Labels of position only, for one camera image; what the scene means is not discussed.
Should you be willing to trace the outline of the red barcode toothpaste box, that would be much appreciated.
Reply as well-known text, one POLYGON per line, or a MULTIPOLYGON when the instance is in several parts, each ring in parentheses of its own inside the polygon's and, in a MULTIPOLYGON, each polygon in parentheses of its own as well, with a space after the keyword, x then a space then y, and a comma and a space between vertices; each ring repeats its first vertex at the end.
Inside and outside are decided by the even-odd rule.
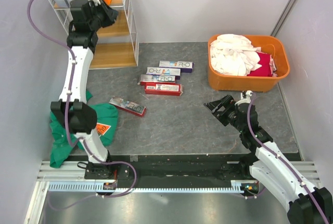
POLYGON ((181 96, 183 86, 181 84, 164 84, 164 83, 146 83, 144 91, 146 94, 181 96))

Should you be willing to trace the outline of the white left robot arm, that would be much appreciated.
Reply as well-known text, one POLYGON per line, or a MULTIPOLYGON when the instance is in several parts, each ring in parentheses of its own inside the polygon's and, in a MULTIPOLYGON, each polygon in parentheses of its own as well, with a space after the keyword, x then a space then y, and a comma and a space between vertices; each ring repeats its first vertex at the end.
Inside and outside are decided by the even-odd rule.
POLYGON ((108 163, 109 152, 97 133, 97 114, 87 104, 86 84, 89 67, 98 42, 97 32, 113 25, 118 12, 103 0, 73 0, 70 3, 72 21, 65 47, 68 50, 68 67, 59 99, 50 109, 65 128, 69 145, 74 147, 71 135, 84 147, 88 160, 97 164, 96 173, 103 179, 112 177, 114 166, 108 163))

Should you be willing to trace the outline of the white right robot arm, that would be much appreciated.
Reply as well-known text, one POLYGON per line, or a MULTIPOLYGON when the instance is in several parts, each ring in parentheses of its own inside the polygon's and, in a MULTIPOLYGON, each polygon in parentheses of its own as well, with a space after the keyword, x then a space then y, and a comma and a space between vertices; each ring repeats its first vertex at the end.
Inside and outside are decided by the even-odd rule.
POLYGON ((239 175, 259 181, 284 207, 290 223, 332 223, 332 194, 299 172, 259 125, 255 99, 254 92, 243 91, 238 101, 226 95, 205 103, 223 126, 231 125, 240 133, 250 151, 239 161, 239 175))

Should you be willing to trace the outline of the red silver R&O box front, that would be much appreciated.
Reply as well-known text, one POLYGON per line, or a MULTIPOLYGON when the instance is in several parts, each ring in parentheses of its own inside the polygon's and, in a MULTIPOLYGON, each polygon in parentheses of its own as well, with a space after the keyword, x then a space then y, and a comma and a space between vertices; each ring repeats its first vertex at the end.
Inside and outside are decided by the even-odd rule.
POLYGON ((128 100, 125 100, 121 97, 116 97, 113 96, 111 100, 109 101, 109 104, 115 106, 118 109, 121 109, 123 111, 126 111, 130 114, 139 116, 139 117, 144 117, 146 113, 146 107, 142 106, 140 104, 137 104, 135 102, 131 102, 128 100))

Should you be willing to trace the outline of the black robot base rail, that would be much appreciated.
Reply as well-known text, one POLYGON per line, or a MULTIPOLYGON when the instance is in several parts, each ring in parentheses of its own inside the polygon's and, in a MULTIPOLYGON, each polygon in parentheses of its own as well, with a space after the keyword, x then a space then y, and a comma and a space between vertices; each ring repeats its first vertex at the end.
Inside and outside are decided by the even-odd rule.
POLYGON ((122 187, 190 189, 229 187, 231 181, 253 180, 253 154, 112 155, 113 165, 87 163, 85 179, 116 179, 122 187))

